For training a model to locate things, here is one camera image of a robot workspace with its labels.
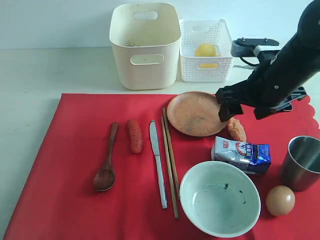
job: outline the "chopsticks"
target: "chopsticks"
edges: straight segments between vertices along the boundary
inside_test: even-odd
[[[165,126],[165,132],[166,132],[166,137],[167,137],[167,144],[169,146],[169,153],[170,153],[170,162],[172,165],[172,170],[173,170],[173,176],[174,176],[174,183],[175,183],[175,189],[176,189],[176,194],[178,196],[178,199],[180,198],[179,194],[179,182],[178,182],[178,174],[177,174],[177,169],[176,169],[176,162],[175,162],[175,156],[174,156],[174,150],[172,148],[172,142],[171,142],[171,136],[169,132],[169,125],[168,125],[168,117],[167,117],[167,110],[165,107],[162,108],[163,111],[163,119],[164,119],[164,126]]]
[[[174,212],[174,217],[176,219],[178,219],[179,218],[178,205],[177,205],[177,199],[176,199],[176,194],[175,194],[174,180],[173,180],[173,177],[172,177],[170,156],[169,156],[168,142],[167,142],[167,134],[166,134],[166,127],[165,127],[164,117],[163,116],[161,117],[161,124],[162,124],[162,133],[163,133],[166,165],[168,167],[168,175],[169,175],[169,182],[170,182],[170,189],[171,189],[173,212]]]

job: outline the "white plastic bin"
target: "white plastic bin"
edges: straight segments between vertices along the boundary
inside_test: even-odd
[[[123,86],[163,89],[177,77],[181,41],[176,9],[167,3],[129,3],[114,9],[110,41]]]
[[[223,19],[181,19],[181,77],[187,83],[223,83],[228,79],[233,57],[232,39]],[[217,56],[196,57],[201,44],[213,44]],[[202,68],[210,64],[213,68]]]

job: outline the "table knife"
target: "table knife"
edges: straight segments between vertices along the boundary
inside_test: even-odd
[[[150,123],[149,133],[150,133],[152,150],[153,150],[153,154],[155,157],[156,171],[158,174],[158,183],[159,183],[159,190],[160,190],[160,197],[161,197],[161,205],[162,205],[163,209],[166,209],[168,207],[168,201],[167,201],[167,195],[166,195],[164,175],[163,175],[162,166],[161,166],[161,157],[160,157],[160,151],[159,151],[159,139],[158,139],[155,120],[152,120]]]

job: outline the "stainless steel cup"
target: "stainless steel cup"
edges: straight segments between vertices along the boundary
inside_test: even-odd
[[[304,191],[320,178],[320,139],[296,136],[289,142],[281,180],[293,191]]]

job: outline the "wooden plate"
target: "wooden plate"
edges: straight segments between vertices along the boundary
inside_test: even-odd
[[[206,92],[189,91],[175,96],[166,114],[178,131],[195,137],[206,137],[220,132],[227,122],[220,122],[220,104]]]

